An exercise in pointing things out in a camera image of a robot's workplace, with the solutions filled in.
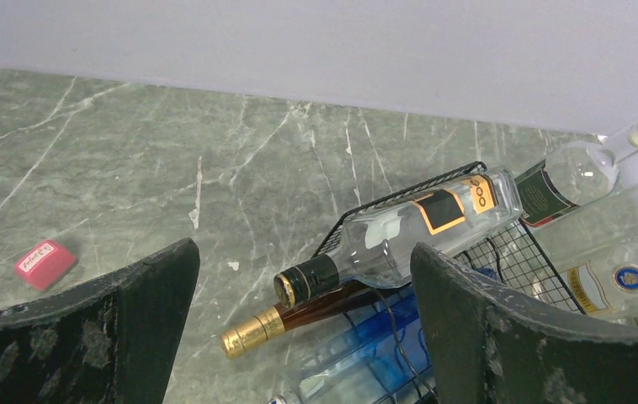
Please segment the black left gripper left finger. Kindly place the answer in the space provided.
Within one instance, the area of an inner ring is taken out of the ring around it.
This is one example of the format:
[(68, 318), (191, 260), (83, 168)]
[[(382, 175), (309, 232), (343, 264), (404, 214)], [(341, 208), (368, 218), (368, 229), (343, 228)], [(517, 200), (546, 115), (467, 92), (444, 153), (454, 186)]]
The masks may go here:
[(0, 310), (0, 403), (160, 403), (194, 296), (184, 238), (124, 268)]

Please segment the frosted clear slim bottle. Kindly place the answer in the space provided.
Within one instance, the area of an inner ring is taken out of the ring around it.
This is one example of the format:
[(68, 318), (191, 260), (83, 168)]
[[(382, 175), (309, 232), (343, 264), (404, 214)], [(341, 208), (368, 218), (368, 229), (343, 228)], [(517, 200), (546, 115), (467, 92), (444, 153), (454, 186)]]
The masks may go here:
[(638, 123), (603, 143), (574, 141), (547, 154), (516, 177), (522, 221), (544, 226), (614, 190), (619, 165), (638, 153)]

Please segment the clear bottle orange black label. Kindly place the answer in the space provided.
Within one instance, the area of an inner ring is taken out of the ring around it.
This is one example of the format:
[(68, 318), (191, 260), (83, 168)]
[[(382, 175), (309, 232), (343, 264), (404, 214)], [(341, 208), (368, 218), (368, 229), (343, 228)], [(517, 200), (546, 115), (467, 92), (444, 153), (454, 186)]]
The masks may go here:
[(515, 177), (505, 168), (461, 176), (347, 218), (338, 244), (276, 274), (275, 294), (293, 308), (352, 280), (376, 289), (411, 280), (418, 243), (454, 256), (522, 214)]

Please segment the clear bottle white label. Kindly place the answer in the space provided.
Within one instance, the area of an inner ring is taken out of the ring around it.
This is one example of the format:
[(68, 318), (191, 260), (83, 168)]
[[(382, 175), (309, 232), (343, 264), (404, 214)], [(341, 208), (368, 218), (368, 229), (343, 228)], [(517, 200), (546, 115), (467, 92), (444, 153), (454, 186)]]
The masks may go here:
[(638, 184), (534, 235), (589, 316), (638, 326)]

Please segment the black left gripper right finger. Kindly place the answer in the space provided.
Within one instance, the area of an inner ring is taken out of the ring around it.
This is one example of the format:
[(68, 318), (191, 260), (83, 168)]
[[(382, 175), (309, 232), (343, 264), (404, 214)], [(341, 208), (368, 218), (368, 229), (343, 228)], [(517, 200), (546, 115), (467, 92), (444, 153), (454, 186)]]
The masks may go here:
[(410, 270), (441, 403), (638, 403), (638, 328), (564, 311), (418, 243)]

